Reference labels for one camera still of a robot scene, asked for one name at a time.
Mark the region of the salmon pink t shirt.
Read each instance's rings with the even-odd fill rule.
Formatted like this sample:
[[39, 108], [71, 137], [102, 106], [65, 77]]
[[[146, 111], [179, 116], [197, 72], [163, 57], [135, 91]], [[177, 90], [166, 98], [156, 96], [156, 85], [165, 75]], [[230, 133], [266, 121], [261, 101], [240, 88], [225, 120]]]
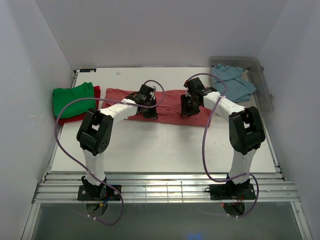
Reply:
[[[122, 101], [129, 94], [134, 93], [131, 90], [122, 90], [118, 88], [107, 88], [105, 99]], [[156, 107], [158, 118], [144, 118], [142, 114], [137, 114], [128, 118], [130, 121], [162, 123], [180, 126], [205, 127], [210, 116], [211, 110], [200, 107], [199, 114], [193, 116], [181, 116], [181, 95], [185, 90], [166, 90], [163, 102]]]

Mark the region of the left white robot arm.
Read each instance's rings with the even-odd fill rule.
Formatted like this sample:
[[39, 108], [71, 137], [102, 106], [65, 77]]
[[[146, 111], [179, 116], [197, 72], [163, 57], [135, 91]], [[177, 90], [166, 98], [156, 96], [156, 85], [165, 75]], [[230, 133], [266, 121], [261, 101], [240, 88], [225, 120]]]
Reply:
[[89, 109], [81, 123], [76, 139], [85, 157], [88, 169], [81, 178], [85, 191], [95, 200], [106, 195], [108, 187], [104, 173], [104, 151], [110, 144], [113, 126], [129, 117], [141, 114], [144, 118], [158, 118], [155, 105], [156, 88], [142, 84], [138, 92], [121, 102], [102, 109]]

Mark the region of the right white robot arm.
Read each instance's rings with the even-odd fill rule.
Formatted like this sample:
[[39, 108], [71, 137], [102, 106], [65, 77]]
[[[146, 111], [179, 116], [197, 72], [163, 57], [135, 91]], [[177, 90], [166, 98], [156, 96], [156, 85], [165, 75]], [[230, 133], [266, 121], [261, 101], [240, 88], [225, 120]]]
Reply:
[[266, 139], [259, 110], [232, 102], [215, 88], [204, 86], [197, 75], [188, 79], [184, 87], [186, 93], [180, 97], [183, 117], [195, 116], [203, 107], [228, 123], [229, 142], [233, 148], [231, 169], [225, 180], [214, 180], [205, 191], [211, 200], [255, 199], [256, 193], [250, 182], [251, 164]]

